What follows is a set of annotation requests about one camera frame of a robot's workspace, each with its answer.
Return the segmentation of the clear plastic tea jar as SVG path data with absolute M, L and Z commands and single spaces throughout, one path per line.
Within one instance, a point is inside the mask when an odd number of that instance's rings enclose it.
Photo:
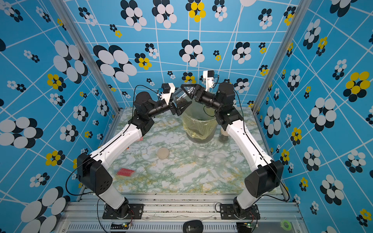
M 197 165 L 204 165 L 207 161 L 208 152 L 205 148 L 199 147 L 194 152 L 194 160 Z

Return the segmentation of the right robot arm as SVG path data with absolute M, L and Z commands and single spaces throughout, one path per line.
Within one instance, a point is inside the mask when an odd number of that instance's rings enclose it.
M 273 160 L 249 132 L 244 117 L 234 106 L 236 91 L 232 84 L 221 83 L 215 94 L 199 84 L 183 84 L 181 89 L 190 99 L 214 109 L 217 123 L 232 137 L 246 158 L 251 173 L 244 180 L 244 190 L 233 202 L 236 217 L 246 218 L 256 212 L 254 205 L 263 195 L 281 185 L 282 162 Z

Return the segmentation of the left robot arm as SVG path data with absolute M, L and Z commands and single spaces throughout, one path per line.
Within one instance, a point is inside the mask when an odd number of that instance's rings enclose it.
M 130 207 L 128 200 L 114 187 L 108 169 L 132 143 L 149 132 L 155 116 L 168 111 L 179 116 L 191 102 L 191 94 L 180 88 L 158 101 L 154 101 L 148 92 L 140 92 L 135 98 L 135 110 L 128 124 L 101 148 L 91 154 L 82 153 L 78 156 L 79 181 L 104 201 L 115 217 L 125 218 Z

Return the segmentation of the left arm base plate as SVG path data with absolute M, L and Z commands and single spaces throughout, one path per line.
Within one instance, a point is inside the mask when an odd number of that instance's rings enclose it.
M 114 210 L 112 207 L 105 204 L 103 219 L 141 219 L 144 212 L 144 204 L 130 203 L 121 207 L 119 210 Z

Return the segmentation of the round wooden jar lid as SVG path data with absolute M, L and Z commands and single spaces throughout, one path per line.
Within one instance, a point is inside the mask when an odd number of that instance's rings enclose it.
M 169 149 L 167 149 L 165 147 L 161 147 L 161 148 L 158 149 L 158 151 L 157 151 L 157 157 L 159 159 L 161 159 L 161 160 L 167 159 L 169 156 L 170 156 Z

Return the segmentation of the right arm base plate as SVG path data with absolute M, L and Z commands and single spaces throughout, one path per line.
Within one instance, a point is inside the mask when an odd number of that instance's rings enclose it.
M 260 213 L 256 204 L 247 209 L 241 209 L 238 204 L 219 204 L 222 220 L 259 220 Z

